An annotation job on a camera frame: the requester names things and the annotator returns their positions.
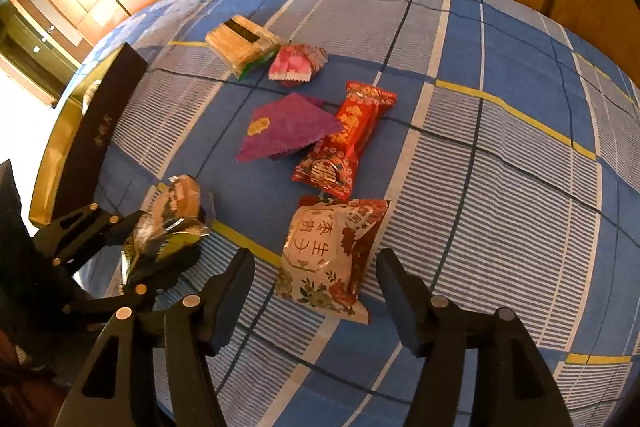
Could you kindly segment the long red snack packet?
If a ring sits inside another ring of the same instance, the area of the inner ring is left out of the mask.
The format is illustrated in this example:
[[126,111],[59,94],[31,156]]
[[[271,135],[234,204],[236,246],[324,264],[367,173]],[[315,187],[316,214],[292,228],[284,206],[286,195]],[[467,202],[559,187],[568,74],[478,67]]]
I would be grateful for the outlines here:
[[346,83],[345,98],[335,114],[341,125],[314,144],[295,167],[292,180],[347,200],[354,191],[360,158],[376,126],[397,102],[397,95],[372,84]]

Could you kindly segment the white red floral snack packet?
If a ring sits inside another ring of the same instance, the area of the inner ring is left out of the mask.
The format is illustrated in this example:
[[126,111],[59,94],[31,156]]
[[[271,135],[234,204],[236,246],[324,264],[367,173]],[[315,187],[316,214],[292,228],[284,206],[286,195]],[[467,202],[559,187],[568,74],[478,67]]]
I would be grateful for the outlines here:
[[388,208],[386,199],[302,198],[288,227],[274,293],[331,317],[367,324],[360,289]]

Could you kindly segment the purple snack packet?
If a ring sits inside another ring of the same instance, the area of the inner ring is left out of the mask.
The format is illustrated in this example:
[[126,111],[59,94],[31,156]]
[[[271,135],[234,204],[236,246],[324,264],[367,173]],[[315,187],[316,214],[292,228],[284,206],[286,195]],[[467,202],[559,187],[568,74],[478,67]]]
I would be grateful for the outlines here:
[[323,108],[320,98],[292,93],[256,108],[236,160],[280,158],[303,150],[343,125]]

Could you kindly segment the blue plaid bed sheet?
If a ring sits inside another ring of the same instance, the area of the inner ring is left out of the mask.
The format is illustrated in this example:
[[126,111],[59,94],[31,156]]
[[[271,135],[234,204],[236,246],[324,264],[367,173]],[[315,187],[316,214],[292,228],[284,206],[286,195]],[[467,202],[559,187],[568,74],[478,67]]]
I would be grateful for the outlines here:
[[208,362],[232,426],[399,426],[421,362],[368,274],[360,325],[273,294],[299,199],[296,159],[237,159],[254,110],[284,95],[263,68],[235,80],[206,34],[244,15],[329,60],[306,94],[341,105],[350,80],[397,96],[354,193],[387,198],[380,243],[458,306],[512,308],[577,426],[602,426],[639,373],[639,91],[582,38],[512,0],[164,0],[117,26],[75,74],[123,43],[148,63],[104,158],[96,200],[126,215],[186,173],[216,229],[168,306],[241,243],[256,275],[233,337]]

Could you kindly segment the wooden door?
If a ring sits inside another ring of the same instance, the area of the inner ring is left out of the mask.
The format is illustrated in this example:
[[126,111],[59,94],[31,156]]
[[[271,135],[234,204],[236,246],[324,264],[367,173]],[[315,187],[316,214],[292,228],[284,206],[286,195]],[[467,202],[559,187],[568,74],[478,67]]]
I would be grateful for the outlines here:
[[50,0],[1,0],[1,70],[55,106],[92,44]]

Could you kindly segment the gold tin box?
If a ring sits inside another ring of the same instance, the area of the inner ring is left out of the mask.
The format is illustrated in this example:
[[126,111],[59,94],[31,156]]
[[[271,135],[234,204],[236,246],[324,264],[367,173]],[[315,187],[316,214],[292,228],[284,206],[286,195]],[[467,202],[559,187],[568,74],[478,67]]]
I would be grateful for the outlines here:
[[32,193],[32,225],[42,228],[93,202],[115,128],[147,67],[145,59],[123,43],[61,101]]

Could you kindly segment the pink snack packet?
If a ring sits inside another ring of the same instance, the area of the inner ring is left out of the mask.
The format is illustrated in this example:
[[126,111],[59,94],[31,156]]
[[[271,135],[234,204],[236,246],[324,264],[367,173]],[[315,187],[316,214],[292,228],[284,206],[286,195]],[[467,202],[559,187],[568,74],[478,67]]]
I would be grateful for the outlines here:
[[268,78],[293,88],[311,82],[327,61],[328,54],[321,46],[288,43],[280,47],[269,67]]

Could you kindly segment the beige wafer snack pack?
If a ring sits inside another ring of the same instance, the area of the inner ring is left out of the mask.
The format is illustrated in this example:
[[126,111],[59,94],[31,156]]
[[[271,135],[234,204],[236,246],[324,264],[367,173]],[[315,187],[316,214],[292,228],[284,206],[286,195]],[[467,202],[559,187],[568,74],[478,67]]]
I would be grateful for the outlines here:
[[242,15],[233,15],[209,31],[205,42],[237,80],[271,61],[281,46],[277,35]]

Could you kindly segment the black and gold snack packet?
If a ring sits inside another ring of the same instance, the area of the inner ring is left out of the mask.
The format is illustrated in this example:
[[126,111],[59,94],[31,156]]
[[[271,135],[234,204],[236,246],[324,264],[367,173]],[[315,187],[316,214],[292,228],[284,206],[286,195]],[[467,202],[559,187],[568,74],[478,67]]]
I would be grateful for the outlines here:
[[215,220],[214,194],[193,176],[172,176],[122,246],[122,281],[153,261],[201,243]]

